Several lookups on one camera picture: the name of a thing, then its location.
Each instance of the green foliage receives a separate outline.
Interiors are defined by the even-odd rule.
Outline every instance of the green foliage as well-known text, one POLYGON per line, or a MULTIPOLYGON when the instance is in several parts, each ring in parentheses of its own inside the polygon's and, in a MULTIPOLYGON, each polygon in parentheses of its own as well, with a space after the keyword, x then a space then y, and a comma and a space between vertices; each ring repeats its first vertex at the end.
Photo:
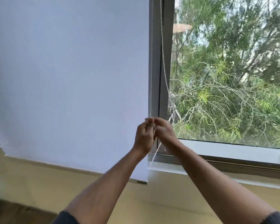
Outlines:
POLYGON ((173 35, 179 138, 280 147, 280 0, 182 0, 175 22, 193 26, 173 35))

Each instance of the person's right hand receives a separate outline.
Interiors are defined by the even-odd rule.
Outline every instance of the person's right hand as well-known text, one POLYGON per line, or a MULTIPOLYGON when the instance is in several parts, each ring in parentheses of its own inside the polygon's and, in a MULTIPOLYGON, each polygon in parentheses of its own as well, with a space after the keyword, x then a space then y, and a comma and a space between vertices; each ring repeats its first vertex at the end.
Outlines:
POLYGON ((162 118, 154 118, 155 136, 160 139, 163 145, 171 147, 179 142, 171 124, 162 118))

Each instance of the window pane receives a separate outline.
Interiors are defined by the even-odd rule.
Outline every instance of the window pane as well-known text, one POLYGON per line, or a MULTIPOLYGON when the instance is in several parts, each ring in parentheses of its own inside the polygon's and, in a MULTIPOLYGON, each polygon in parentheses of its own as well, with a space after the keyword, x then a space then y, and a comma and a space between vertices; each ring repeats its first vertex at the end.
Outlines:
POLYGON ((280 0, 176 0, 170 90, 179 138, 280 148, 280 0))

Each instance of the yellow wall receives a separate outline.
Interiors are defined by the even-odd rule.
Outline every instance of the yellow wall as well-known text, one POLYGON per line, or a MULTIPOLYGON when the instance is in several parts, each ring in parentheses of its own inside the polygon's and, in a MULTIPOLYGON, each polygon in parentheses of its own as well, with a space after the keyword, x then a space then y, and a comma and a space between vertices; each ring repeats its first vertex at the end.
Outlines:
MULTIPOLYGON (((221 223, 187 176, 156 171, 149 176, 148 186, 128 183, 109 223, 221 223)), ((0 150, 0 199, 57 213, 96 178, 4 157, 0 150)), ((246 187, 280 210, 280 189, 246 187)))

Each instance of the person's left arm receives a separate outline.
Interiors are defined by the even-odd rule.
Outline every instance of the person's left arm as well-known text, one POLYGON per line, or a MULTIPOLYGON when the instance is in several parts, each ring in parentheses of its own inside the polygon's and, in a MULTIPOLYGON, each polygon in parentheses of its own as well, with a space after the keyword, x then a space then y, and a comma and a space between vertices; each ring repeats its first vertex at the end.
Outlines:
POLYGON ((130 152, 76 196, 65 211, 80 224, 106 224, 133 170, 149 153, 153 141, 153 118, 150 118, 138 126, 130 152))

